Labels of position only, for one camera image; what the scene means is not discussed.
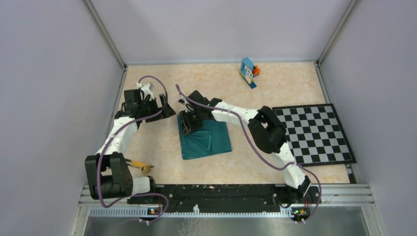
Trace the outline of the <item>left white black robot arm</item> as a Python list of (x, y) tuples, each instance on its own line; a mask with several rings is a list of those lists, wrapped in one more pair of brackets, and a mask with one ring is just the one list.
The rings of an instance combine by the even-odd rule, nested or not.
[(143, 180), (134, 178), (124, 154), (142, 122), (153, 122), (176, 114), (168, 103), (166, 92), (159, 98), (161, 106), (148, 89), (124, 92), (124, 102), (115, 115), (113, 128), (105, 143), (96, 154), (85, 159), (90, 195), (94, 200), (128, 197), (140, 187), (139, 197), (145, 203), (157, 199), (158, 191), (150, 185), (150, 177), (146, 176)]

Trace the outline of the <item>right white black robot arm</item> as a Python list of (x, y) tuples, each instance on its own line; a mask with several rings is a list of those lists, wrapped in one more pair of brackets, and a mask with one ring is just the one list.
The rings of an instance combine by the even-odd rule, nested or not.
[(189, 96), (179, 93), (179, 103), (185, 107), (179, 114), (183, 135), (196, 132), (203, 126), (205, 120), (226, 122), (241, 126), (250, 146), (262, 161), (260, 154), (269, 154), (277, 161), (274, 169), (284, 173), (289, 198), (295, 203), (301, 203), (308, 197), (311, 180), (297, 164), (286, 138), (284, 125), (268, 106), (260, 109), (247, 109), (229, 104), (219, 98), (208, 100), (199, 91), (193, 91)]

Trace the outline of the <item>colourful toy block house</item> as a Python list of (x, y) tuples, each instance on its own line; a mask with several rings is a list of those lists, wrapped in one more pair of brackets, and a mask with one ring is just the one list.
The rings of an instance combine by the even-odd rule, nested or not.
[(244, 57), (241, 60), (239, 74), (251, 89), (257, 87), (254, 82), (254, 77), (259, 76), (260, 72), (260, 68), (255, 65), (248, 57)]

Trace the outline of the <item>teal cloth napkin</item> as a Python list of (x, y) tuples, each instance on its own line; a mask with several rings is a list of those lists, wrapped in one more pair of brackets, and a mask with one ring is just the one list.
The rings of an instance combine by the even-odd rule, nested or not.
[(184, 135), (182, 122), (177, 116), (181, 156), (193, 160), (232, 151), (230, 136), (225, 122), (204, 120), (199, 130)]

